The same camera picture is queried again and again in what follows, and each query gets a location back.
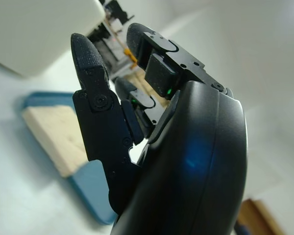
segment black textured fingertip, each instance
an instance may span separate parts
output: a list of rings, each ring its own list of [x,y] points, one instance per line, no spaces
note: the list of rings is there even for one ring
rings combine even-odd
[[[127,30],[127,45],[136,58],[138,58],[141,38],[145,32],[154,33],[155,31],[140,23],[131,24]]]
[[[71,50],[76,71],[103,66],[104,62],[96,47],[85,36],[74,33],[71,35]]]

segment screw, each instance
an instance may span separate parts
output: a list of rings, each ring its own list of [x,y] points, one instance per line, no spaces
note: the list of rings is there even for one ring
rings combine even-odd
[[[107,99],[107,97],[105,95],[98,94],[94,98],[94,103],[95,103],[96,107],[103,108],[104,106],[107,105],[108,99]]]
[[[125,147],[128,147],[128,146],[130,146],[131,145],[131,139],[130,138],[128,138],[128,137],[125,137],[124,139],[123,139],[123,145],[125,146]]]
[[[211,86],[213,88],[216,88],[217,90],[219,90],[220,92],[223,92],[224,91],[224,87],[223,85],[221,85],[220,83],[218,82],[214,82],[213,84],[211,84]]]

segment white ceiling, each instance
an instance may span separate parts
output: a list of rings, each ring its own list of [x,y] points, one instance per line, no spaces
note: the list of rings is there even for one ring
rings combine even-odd
[[[168,4],[174,9],[177,15],[196,11],[213,0],[167,0]]]

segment white surface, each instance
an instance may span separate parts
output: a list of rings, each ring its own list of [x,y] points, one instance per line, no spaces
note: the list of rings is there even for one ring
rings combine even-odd
[[[0,63],[39,74],[104,19],[99,0],[0,0]]]
[[[17,111],[20,97],[32,91],[79,88],[69,51],[31,79],[0,66],[0,235],[110,233],[111,226],[101,226],[91,217],[69,182],[42,154]]]

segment wooden block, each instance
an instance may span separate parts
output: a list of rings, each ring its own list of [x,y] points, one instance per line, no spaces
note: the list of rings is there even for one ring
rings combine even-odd
[[[255,235],[284,235],[271,214],[260,202],[250,199],[243,201],[238,216],[238,223],[248,227]]]
[[[27,107],[23,118],[62,177],[88,162],[75,112],[69,106]]]

